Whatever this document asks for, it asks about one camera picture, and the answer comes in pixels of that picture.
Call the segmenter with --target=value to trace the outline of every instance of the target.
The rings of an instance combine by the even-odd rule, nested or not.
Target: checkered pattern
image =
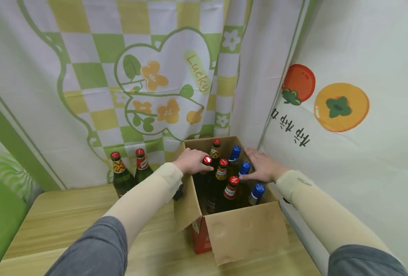
[[[94,152],[111,168],[109,155],[119,151],[125,165],[135,168],[134,151],[144,148],[157,168],[170,159],[180,140],[229,134],[251,1],[24,0],[24,4],[59,52],[65,70],[59,93],[69,111],[89,126],[88,142]],[[125,117],[129,96],[117,83],[115,63],[126,47],[137,43],[159,47],[182,27],[200,32],[210,53],[207,75],[213,85],[199,103],[205,107],[201,130],[189,137],[174,137],[168,130],[142,134]]]

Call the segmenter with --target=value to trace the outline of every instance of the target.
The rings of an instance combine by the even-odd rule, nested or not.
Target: bottle label
[[[232,189],[230,189],[229,186],[225,187],[224,196],[225,196],[227,199],[234,199],[234,198],[235,198],[235,195],[236,195],[236,190],[235,190],[235,189],[232,190]]]
[[[219,158],[219,148],[215,148],[214,146],[211,148],[210,157],[212,158]]]
[[[229,163],[230,164],[237,164],[239,162],[239,158],[235,158],[235,159],[229,159]]]
[[[215,212],[215,200],[211,199],[211,200],[207,200],[207,212],[209,214],[213,214]]]
[[[126,166],[123,163],[123,160],[112,161],[113,163],[113,172],[120,174],[125,171]]]
[[[216,171],[216,179],[218,180],[224,180],[227,177],[227,168],[221,169],[221,167],[218,168]]]
[[[149,166],[149,163],[147,162],[146,157],[144,156],[143,158],[137,158],[136,159],[136,168],[137,169],[145,169]]]
[[[257,197],[255,197],[253,194],[250,194],[250,196],[248,197],[248,203],[250,203],[250,205],[256,205],[258,203]]]

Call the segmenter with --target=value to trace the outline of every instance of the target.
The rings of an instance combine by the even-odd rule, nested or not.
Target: right hand
[[[289,168],[274,161],[263,152],[247,148],[245,153],[250,158],[255,171],[251,174],[241,175],[241,180],[257,180],[270,183],[278,180],[285,172],[290,171]]]

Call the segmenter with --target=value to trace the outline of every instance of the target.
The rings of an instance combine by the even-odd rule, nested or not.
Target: cardboard box
[[[221,158],[228,158],[233,146],[240,145],[240,162],[250,161],[237,137],[219,139]],[[213,138],[186,140],[175,155],[179,156],[186,148],[209,152],[212,142]],[[176,229],[180,232],[191,225],[197,254],[213,251],[216,265],[222,265],[288,246],[288,234],[279,200],[268,185],[261,204],[208,215],[204,204],[199,205],[192,176],[186,175],[182,181],[184,195],[174,202]]]

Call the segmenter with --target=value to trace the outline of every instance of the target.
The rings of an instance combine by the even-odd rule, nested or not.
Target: curtain
[[[0,186],[27,210],[110,183],[112,151],[134,172],[137,148],[157,169],[185,139],[258,146],[311,2],[0,0]]]

